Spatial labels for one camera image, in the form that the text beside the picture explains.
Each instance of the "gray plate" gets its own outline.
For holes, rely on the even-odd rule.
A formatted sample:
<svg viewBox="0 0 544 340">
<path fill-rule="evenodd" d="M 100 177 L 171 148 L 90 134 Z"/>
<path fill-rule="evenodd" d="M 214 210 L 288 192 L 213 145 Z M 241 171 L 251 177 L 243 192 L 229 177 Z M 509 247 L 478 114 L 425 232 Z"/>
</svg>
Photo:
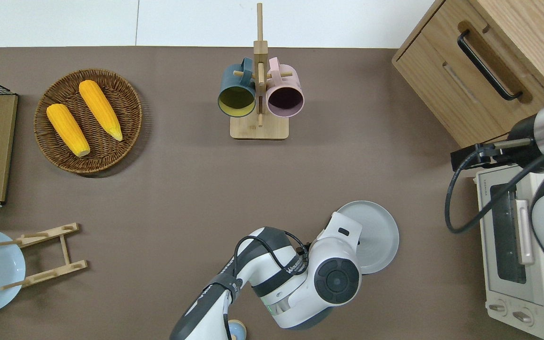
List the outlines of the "gray plate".
<svg viewBox="0 0 544 340">
<path fill-rule="evenodd" d="M 369 201 L 350 202 L 337 212 L 363 226 L 360 245 L 356 248 L 363 275 L 387 267 L 396 256 L 400 242 L 398 226 L 391 214 L 379 204 Z"/>
</svg>

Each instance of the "corn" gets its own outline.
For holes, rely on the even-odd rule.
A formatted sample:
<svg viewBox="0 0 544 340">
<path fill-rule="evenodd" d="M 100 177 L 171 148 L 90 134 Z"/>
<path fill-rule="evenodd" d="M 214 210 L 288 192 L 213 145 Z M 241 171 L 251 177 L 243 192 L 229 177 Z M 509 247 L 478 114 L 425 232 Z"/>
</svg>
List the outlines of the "corn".
<svg viewBox="0 0 544 340">
<path fill-rule="evenodd" d="M 66 106 L 63 104 L 52 104 L 48 106 L 46 113 L 47 118 L 64 141 L 64 144 L 77 157 L 83 157 L 89 153 L 89 144 L 87 144 L 81 128 Z"/>
<path fill-rule="evenodd" d="M 93 80 L 84 80 L 79 84 L 79 93 L 104 131 L 116 140 L 123 140 L 121 125 L 115 111 L 112 110 L 98 84 Z"/>
</svg>

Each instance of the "oven window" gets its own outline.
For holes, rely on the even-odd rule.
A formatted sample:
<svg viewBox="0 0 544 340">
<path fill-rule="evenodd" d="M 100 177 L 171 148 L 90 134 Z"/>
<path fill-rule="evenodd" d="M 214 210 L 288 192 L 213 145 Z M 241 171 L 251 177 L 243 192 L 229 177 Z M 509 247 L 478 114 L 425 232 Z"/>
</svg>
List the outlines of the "oven window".
<svg viewBox="0 0 544 340">
<path fill-rule="evenodd" d="M 505 184 L 490 187 L 490 198 Z M 526 283 L 526 269 L 518 262 L 516 245 L 516 189 L 509 190 L 492 208 L 494 224 L 494 248 L 496 249 L 499 278 L 511 282 Z"/>
</svg>

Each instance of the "mug handle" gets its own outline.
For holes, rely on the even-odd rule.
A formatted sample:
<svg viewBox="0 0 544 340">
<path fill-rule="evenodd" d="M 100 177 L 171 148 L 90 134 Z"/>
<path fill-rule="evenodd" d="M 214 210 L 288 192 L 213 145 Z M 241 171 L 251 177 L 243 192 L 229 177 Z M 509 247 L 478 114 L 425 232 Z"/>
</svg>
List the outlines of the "mug handle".
<svg viewBox="0 0 544 340">
<path fill-rule="evenodd" d="M 278 57 L 274 57 L 268 61 L 270 63 L 270 74 L 272 75 L 272 83 L 274 86 L 282 84 L 281 67 L 278 63 Z"/>
<path fill-rule="evenodd" d="M 243 86 L 249 86 L 251 82 L 251 76 L 253 75 L 253 60 L 251 58 L 243 58 L 240 64 L 242 70 L 242 77 L 240 78 L 240 84 Z"/>
</svg>

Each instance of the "pink mug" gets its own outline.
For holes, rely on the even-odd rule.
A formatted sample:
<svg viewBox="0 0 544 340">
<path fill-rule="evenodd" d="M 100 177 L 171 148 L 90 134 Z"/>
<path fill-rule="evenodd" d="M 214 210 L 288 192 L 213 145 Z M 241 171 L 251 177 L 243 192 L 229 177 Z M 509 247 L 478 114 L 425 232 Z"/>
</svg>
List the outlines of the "pink mug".
<svg viewBox="0 0 544 340">
<path fill-rule="evenodd" d="M 281 73 L 293 73 L 281 77 Z M 304 93 L 299 83 L 298 73 L 289 65 L 279 65 L 278 58 L 270 59 L 272 79 L 266 82 L 266 102 L 268 110 L 278 117 L 289 118 L 304 108 Z"/>
</svg>

